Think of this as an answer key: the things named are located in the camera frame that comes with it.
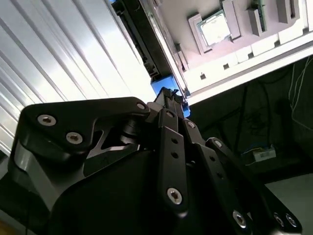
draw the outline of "screw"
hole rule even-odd
[[[47,114],[40,115],[37,121],[43,126],[54,126],[57,123],[57,120],[53,116]]]
[[[233,211],[233,218],[242,229],[246,228],[246,220],[238,211]]]
[[[297,227],[297,223],[289,214],[286,214],[286,218],[291,225],[293,225],[294,227]]]
[[[278,216],[277,213],[274,213],[274,218],[275,218],[276,221],[280,224],[280,226],[284,227],[284,222],[283,222],[283,220]]]
[[[221,142],[219,142],[219,141],[214,141],[214,143],[219,147],[219,148],[221,148],[222,147],[222,144],[221,144]]]
[[[169,188],[167,190],[167,196],[176,205],[179,205],[182,202],[181,193],[176,188]]]
[[[83,137],[76,132],[67,133],[66,139],[72,144],[80,144],[81,142],[83,142]]]
[[[191,128],[195,128],[196,126],[195,126],[195,124],[193,124],[192,122],[188,122],[188,126],[190,126]]]
[[[146,106],[144,106],[144,105],[141,104],[141,103],[137,103],[137,107],[138,107],[139,109],[145,109],[145,108],[146,108]]]
[[[168,116],[170,116],[171,118],[174,117],[174,114],[172,114],[170,111],[166,111],[166,114],[167,114]]]

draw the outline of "white power strip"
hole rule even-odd
[[[275,148],[272,146],[269,149],[263,151],[254,151],[253,156],[256,162],[261,162],[270,158],[276,157]]]

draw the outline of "blue bracket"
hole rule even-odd
[[[161,80],[158,80],[156,82],[152,82],[151,86],[152,86],[153,90],[155,91],[156,95],[159,94],[162,87],[166,87],[167,89],[178,90],[178,92],[176,94],[182,96],[181,90],[179,89],[179,86],[178,86],[175,78],[172,75],[167,76],[165,78],[162,78]],[[190,95],[189,91],[186,91],[185,95],[189,96]],[[184,102],[182,104],[182,109],[184,112],[184,117],[185,118],[189,117],[190,116],[190,108],[189,108],[189,105],[188,105],[188,102],[186,99],[184,100]]]

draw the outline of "corrugated white wall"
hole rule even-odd
[[[10,153],[27,105],[155,98],[115,20],[104,0],[1,0],[0,150]]]

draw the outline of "dark background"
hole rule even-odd
[[[291,98],[295,81],[306,61],[307,58],[295,63]],[[288,65],[191,106],[189,118],[197,124],[203,138],[217,137],[223,140],[246,164],[254,161],[253,156],[242,153],[256,147],[274,146],[276,158],[249,165],[255,173],[261,174],[265,183],[310,173],[313,168],[310,165],[313,158],[313,131],[291,119],[288,92],[292,68],[293,64]],[[313,63],[310,63],[294,118],[313,129],[312,73]]]

